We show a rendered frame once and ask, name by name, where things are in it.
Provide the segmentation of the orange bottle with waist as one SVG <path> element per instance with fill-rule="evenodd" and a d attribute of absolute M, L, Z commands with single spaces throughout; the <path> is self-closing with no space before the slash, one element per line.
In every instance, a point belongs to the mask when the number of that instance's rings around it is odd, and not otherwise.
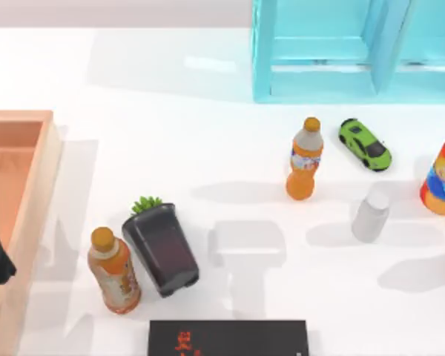
<path fill-rule="evenodd" d="M 294 200 L 306 200 L 314 191 L 314 175 L 323 152 L 320 128 L 319 119 L 310 116 L 293 138 L 286 191 Z"/>

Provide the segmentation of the black plant pot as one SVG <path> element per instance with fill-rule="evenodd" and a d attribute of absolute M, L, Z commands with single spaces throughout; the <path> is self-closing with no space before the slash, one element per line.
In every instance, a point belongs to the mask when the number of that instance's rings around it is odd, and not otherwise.
<path fill-rule="evenodd" d="M 199 280 L 200 269 L 177 218 L 175 204 L 159 197 L 140 197 L 122 224 L 122 234 L 160 297 L 169 297 Z"/>

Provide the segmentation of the orange bottle straight sided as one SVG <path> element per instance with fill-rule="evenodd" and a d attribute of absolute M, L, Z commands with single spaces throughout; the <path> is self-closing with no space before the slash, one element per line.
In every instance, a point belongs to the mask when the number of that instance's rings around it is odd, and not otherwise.
<path fill-rule="evenodd" d="M 91 234 L 88 265 L 101 289 L 106 307 L 116 314 L 134 310 L 141 298 L 131 251 L 108 227 Z"/>

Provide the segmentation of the green toy car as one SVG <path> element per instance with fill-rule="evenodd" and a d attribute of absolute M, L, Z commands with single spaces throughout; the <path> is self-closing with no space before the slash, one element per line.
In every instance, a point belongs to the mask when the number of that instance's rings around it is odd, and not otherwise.
<path fill-rule="evenodd" d="M 349 118 L 342 122 L 338 138 L 370 171 L 385 171 L 392 163 L 389 149 L 362 122 Z"/>

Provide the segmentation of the white bottle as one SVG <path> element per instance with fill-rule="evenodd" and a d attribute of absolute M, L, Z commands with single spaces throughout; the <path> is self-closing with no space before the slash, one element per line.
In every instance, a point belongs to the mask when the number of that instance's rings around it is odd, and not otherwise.
<path fill-rule="evenodd" d="M 373 243 L 389 216 L 390 202 L 381 191 L 371 190 L 361 201 L 352 222 L 352 233 L 362 243 Z"/>

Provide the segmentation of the light blue rack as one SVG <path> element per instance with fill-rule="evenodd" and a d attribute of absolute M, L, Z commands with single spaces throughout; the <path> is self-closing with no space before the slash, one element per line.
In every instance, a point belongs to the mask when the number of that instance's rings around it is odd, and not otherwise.
<path fill-rule="evenodd" d="M 445 104 L 445 0 L 252 0 L 270 103 Z"/>

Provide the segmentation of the black book red print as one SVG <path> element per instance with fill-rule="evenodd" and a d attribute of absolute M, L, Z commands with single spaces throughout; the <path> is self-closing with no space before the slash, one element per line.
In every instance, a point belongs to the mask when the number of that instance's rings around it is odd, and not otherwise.
<path fill-rule="evenodd" d="M 311 356 L 303 320 L 152 320 L 147 356 Z"/>

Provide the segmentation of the salmon-coloured shallow box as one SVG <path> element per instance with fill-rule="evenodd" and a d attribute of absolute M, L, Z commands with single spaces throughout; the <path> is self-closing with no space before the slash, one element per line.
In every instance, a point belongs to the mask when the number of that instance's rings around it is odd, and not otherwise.
<path fill-rule="evenodd" d="M 0 111 L 0 242 L 16 267 L 0 285 L 0 356 L 16 356 L 61 153 L 52 111 Z"/>

